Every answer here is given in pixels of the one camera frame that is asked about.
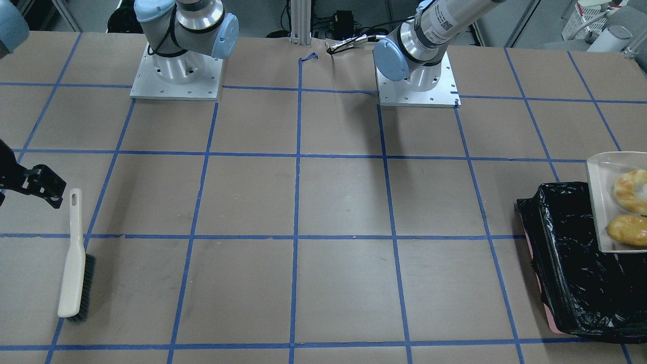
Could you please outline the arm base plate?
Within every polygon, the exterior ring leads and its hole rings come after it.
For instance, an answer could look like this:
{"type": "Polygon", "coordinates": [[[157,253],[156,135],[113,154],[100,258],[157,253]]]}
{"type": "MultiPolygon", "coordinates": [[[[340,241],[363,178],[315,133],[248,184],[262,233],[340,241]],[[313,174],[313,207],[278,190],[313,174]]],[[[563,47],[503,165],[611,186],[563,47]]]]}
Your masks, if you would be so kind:
{"type": "Polygon", "coordinates": [[[458,108],[461,105],[448,53],[440,64],[420,67],[402,81],[387,79],[375,70],[381,106],[458,108]]]}
{"type": "Polygon", "coordinates": [[[141,100],[213,101],[219,99],[225,61],[187,51],[175,58],[148,55],[148,46],[131,86],[141,100]]]}

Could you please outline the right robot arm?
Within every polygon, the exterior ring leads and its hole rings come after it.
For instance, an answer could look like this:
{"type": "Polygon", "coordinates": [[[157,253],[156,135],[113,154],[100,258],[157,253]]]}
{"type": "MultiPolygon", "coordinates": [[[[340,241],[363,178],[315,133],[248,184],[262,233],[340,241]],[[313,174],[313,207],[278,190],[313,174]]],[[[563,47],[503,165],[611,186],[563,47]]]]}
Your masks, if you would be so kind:
{"type": "MultiPolygon", "coordinates": [[[[217,101],[223,60],[240,34],[238,18],[222,1],[134,1],[136,20],[148,45],[130,97],[160,101],[217,101]]],[[[2,58],[29,35],[19,10],[2,1],[2,58]]],[[[2,141],[2,190],[40,197],[60,209],[66,182],[44,164],[25,168],[2,141]]],[[[2,193],[2,204],[5,195],[2,193]]]]}

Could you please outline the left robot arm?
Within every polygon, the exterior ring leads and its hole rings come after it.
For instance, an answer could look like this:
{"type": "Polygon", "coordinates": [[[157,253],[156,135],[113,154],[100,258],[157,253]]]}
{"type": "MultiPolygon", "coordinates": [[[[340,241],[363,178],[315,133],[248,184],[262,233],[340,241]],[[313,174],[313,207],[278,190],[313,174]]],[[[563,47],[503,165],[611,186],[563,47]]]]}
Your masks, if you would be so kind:
{"type": "Polygon", "coordinates": [[[423,1],[413,19],[403,21],[374,47],[374,63],[391,81],[439,64],[455,35],[502,1],[423,1]]]}

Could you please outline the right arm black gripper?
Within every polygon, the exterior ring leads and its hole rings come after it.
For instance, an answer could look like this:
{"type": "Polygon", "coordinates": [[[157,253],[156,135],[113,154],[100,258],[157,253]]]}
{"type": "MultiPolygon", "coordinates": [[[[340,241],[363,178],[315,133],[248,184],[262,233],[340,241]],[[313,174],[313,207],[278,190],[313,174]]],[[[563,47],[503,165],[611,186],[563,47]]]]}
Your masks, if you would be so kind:
{"type": "Polygon", "coordinates": [[[16,191],[45,200],[60,209],[67,183],[45,164],[27,169],[18,163],[7,143],[1,140],[1,189],[16,191]]]}

